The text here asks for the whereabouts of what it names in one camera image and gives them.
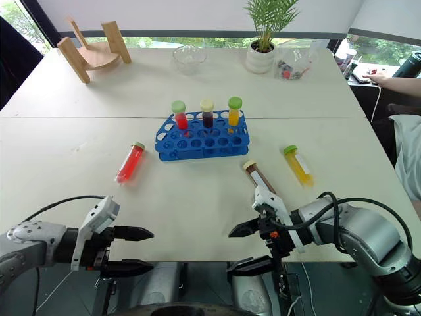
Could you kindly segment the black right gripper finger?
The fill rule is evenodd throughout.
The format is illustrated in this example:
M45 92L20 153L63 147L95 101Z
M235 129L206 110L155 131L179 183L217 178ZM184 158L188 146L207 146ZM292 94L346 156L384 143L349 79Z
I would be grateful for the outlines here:
M268 273L274 269L273 260L268 255L258 258L247 258L232 263L226 272L235 277L254 277Z
M259 231L259 219L252 219L244 223L237 224L229 233L229 238L242 238L250 236Z

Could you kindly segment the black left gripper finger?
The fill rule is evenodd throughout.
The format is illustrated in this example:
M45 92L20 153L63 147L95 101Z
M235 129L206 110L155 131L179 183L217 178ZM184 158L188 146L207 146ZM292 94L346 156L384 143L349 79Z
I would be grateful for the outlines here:
M138 259L108 261L105 265L105 277L136 277L151 271L154 266Z
M154 237L154 234L152 232L141 227L115 226L113 229L114 239L138 242Z

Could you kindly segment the person's hand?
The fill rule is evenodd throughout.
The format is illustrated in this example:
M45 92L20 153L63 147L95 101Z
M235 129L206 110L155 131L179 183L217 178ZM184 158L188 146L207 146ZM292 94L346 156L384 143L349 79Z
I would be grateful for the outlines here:
M365 79L371 80L375 85L379 87L387 86L390 77L382 71L371 72L362 76Z

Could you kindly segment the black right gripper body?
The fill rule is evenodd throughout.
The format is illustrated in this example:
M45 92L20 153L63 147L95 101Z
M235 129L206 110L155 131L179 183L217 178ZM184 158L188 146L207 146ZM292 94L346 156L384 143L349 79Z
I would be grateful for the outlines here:
M275 260L281 261L283 258L289 257L296 248L289 231L279 228L273 217L260 215L258 228L259 236L265 241Z

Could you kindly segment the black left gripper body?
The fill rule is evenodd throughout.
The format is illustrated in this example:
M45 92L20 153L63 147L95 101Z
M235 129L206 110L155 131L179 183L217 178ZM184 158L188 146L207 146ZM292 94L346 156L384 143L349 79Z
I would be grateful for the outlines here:
M87 271L99 271L100 277L112 277L109 269L109 252L114 240L114 227L106 228L101 233L93 233L84 243L79 260L79 267Z

